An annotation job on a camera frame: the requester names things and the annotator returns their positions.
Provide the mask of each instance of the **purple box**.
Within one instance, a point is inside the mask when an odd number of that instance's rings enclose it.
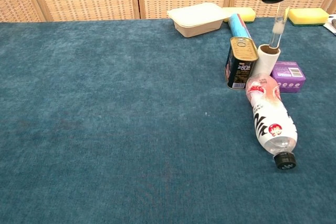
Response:
[[[277,61],[271,76],[278,82],[280,92],[297,93],[306,78],[294,61]]]

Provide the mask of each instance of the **plastic bottle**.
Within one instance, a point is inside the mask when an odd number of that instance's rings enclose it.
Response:
[[[259,73],[246,83],[246,95],[253,107],[254,126],[259,143],[273,154],[279,169],[296,166],[298,133],[280,98],[278,83],[270,75]]]

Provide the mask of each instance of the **teal felt surface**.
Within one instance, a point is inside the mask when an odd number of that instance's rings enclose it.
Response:
[[[274,20],[247,28],[256,45]],[[231,37],[170,19],[0,24],[0,223],[335,223],[335,37],[289,22],[297,167],[258,143]]]

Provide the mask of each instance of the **can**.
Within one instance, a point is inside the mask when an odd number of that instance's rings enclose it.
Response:
[[[245,89],[257,59],[257,48],[251,38],[232,37],[224,70],[228,87]]]

